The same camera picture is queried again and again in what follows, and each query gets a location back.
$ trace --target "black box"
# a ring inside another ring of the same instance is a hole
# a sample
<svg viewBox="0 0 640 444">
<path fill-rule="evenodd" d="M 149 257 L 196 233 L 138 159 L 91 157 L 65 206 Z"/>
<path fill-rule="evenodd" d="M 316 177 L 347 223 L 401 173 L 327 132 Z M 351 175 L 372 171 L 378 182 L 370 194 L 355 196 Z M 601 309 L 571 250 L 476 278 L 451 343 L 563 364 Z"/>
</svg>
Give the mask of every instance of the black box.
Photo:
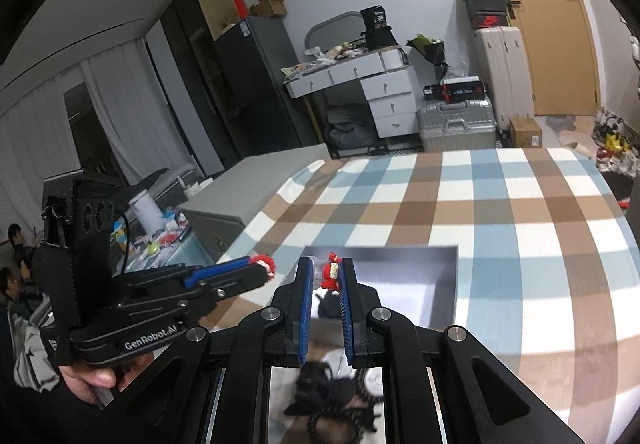
<svg viewBox="0 0 640 444">
<path fill-rule="evenodd" d="M 422 90 L 424 93 L 425 101 L 443 101 L 444 96 L 442 95 L 442 86 L 441 85 L 427 85 Z"/>
<path fill-rule="evenodd" d="M 508 27 L 509 18 L 499 14 L 476 14 L 471 19 L 473 30 L 486 29 L 488 27 Z"/>
<path fill-rule="evenodd" d="M 473 20 L 477 14 L 493 14 L 507 16 L 506 0 L 463 0 L 469 19 Z"/>
</svg>

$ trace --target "refrigerator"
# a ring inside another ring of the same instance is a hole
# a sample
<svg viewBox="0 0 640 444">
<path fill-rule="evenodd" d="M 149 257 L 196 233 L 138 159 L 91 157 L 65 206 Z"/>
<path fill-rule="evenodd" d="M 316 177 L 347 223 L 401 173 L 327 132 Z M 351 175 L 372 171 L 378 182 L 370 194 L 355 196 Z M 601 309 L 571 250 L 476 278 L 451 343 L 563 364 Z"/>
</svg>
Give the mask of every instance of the refrigerator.
<svg viewBox="0 0 640 444">
<path fill-rule="evenodd" d="M 214 42 L 252 155 L 318 143 L 302 98 L 291 99 L 280 70 L 298 64 L 280 18 L 250 16 Z"/>
</svg>

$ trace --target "white desk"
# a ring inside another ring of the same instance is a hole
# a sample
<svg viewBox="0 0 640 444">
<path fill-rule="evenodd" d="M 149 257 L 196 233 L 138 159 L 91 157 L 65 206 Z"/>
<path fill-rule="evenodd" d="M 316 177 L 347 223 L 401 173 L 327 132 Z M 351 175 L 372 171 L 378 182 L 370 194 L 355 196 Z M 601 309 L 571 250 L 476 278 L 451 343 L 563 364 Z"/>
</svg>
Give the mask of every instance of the white desk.
<svg viewBox="0 0 640 444">
<path fill-rule="evenodd" d="M 292 99 L 360 80 L 381 138 L 417 134 L 415 111 L 423 100 L 422 87 L 412 65 L 390 63 L 399 46 L 374 50 L 319 69 L 286 84 Z"/>
</svg>

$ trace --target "white curtain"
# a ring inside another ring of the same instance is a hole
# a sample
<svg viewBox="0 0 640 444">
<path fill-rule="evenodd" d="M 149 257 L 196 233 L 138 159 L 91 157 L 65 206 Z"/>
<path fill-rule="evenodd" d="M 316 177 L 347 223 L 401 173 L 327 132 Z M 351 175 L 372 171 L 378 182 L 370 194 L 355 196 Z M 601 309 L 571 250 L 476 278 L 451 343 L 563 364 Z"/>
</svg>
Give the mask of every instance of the white curtain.
<svg viewBox="0 0 640 444">
<path fill-rule="evenodd" d="M 191 161 L 141 39 L 92 56 L 81 68 L 95 113 L 130 184 Z"/>
<path fill-rule="evenodd" d="M 58 78 L 40 85 L 0 116 L 0 230 L 16 222 L 42 228 L 42 183 L 78 169 L 78 153 Z"/>
</svg>

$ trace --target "metal screw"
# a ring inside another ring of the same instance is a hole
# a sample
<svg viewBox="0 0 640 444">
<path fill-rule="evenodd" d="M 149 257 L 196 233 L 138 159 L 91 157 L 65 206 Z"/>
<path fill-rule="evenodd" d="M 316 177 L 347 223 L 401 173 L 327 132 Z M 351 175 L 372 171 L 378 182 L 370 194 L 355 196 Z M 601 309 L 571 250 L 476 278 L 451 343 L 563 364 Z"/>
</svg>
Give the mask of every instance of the metal screw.
<svg viewBox="0 0 640 444">
<path fill-rule="evenodd" d="M 207 336 L 207 331 L 202 327 L 191 327 L 187 330 L 187 339 L 197 343 L 202 341 Z"/>
<path fill-rule="evenodd" d="M 466 339 L 466 330 L 462 327 L 451 327 L 447 330 L 447 336 L 449 336 L 454 341 L 464 341 Z"/>
<path fill-rule="evenodd" d="M 386 321 L 391 318 L 391 310 L 384 307 L 377 307 L 371 311 L 371 315 L 378 321 Z"/>
<path fill-rule="evenodd" d="M 274 319 L 278 319 L 280 316 L 280 309 L 276 307 L 267 307 L 262 309 L 261 315 L 267 321 L 273 321 Z"/>
</svg>

